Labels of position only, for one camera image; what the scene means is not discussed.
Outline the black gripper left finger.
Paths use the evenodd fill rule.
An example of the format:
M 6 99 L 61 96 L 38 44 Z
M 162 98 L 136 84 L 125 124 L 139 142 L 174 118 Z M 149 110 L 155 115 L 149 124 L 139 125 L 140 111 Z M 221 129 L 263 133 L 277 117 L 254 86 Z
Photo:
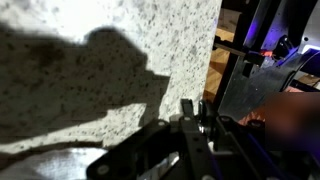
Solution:
M 110 149 L 91 163 L 86 176 L 89 180 L 136 180 L 169 155 L 166 138 L 170 125 L 155 120 Z

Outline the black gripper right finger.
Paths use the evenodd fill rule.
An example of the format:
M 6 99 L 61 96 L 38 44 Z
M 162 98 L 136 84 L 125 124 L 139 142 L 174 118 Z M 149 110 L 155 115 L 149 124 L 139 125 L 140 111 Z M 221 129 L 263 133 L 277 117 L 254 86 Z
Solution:
M 184 160 L 192 180 L 220 180 L 220 172 L 209 150 L 207 138 L 201 133 L 190 99 L 180 101 L 182 117 L 180 129 L 185 142 Z

